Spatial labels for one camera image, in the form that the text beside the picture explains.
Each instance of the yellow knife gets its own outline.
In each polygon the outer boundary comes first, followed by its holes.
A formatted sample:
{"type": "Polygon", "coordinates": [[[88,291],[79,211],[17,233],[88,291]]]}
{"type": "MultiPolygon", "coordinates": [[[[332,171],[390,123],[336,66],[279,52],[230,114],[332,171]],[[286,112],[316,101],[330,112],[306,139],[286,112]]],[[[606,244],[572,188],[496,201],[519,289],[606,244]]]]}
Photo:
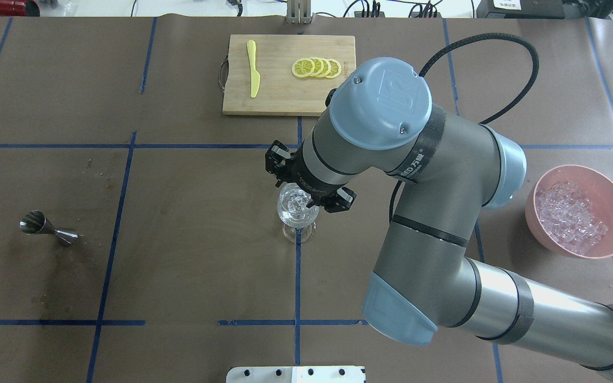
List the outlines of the yellow knife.
{"type": "Polygon", "coordinates": [[[257,72],[257,43],[255,40],[247,42],[247,55],[250,58],[250,97],[257,97],[257,92],[260,91],[260,81],[262,76],[257,72]]]}

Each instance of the brown tabletop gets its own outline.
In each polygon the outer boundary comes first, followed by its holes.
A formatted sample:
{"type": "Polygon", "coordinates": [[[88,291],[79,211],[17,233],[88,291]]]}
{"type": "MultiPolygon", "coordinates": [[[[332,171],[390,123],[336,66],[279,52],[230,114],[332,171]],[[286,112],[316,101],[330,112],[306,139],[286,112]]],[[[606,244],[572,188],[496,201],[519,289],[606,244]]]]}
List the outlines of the brown tabletop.
{"type": "MultiPolygon", "coordinates": [[[[613,180],[613,21],[284,20],[0,18],[0,382],[219,382],[235,366],[294,364],[364,365],[368,381],[604,381],[460,329],[410,347],[369,327],[360,305],[394,180],[368,170],[350,212],[322,212],[312,240],[288,242],[263,153],[296,147],[316,119],[224,116],[217,72],[231,34],[354,35],[358,64],[417,68],[448,41],[525,37],[539,79],[491,123],[525,149],[525,185],[482,213],[467,255],[613,303],[613,257],[554,255],[524,218],[555,165],[613,180]],[[32,209],[81,240],[25,236],[32,209]]],[[[479,121],[530,70],[520,46],[485,41],[426,78],[435,102],[479,121]]]]}

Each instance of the robotic arm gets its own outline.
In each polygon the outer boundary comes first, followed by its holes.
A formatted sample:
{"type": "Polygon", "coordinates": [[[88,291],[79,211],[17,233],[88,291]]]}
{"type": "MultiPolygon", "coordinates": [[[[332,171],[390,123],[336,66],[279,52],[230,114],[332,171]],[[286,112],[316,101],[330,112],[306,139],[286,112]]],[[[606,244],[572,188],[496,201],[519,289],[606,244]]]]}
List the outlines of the robotic arm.
{"type": "Polygon", "coordinates": [[[275,141],[266,170],[296,182],[326,211],[346,211],[344,187],[368,168],[406,182],[370,276],[363,313],[373,328],[413,346],[438,326],[573,361],[613,381],[613,305],[601,305],[465,257],[481,208],[523,184],[513,141],[433,104],[398,59],[361,65],[334,92],[296,153],[275,141]]]}

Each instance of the glass of ice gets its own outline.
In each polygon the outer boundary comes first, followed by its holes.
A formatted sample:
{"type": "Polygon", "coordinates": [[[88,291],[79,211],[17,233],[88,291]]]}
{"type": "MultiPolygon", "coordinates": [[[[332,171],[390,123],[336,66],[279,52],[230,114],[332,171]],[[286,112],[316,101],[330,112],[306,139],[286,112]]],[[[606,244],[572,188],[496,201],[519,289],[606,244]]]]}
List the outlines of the glass of ice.
{"type": "Polygon", "coordinates": [[[297,229],[302,229],[301,242],[313,237],[319,207],[307,208],[311,196],[297,184],[286,184],[278,196],[278,217],[283,221],[283,235],[297,242],[297,229]]]}

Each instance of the glass base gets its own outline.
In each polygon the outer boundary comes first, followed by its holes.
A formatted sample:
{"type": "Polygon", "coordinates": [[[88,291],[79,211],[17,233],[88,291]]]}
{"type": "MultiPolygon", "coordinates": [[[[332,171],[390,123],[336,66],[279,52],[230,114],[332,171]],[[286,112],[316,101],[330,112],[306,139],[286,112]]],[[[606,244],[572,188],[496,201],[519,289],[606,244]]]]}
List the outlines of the glass base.
{"type": "MultiPolygon", "coordinates": [[[[311,225],[302,228],[301,230],[302,233],[300,235],[300,243],[307,242],[307,240],[313,237],[313,235],[316,233],[316,223],[314,222],[311,225]]],[[[287,238],[290,242],[297,242],[296,228],[291,228],[290,226],[283,223],[283,235],[285,235],[285,238],[287,238]]]]}

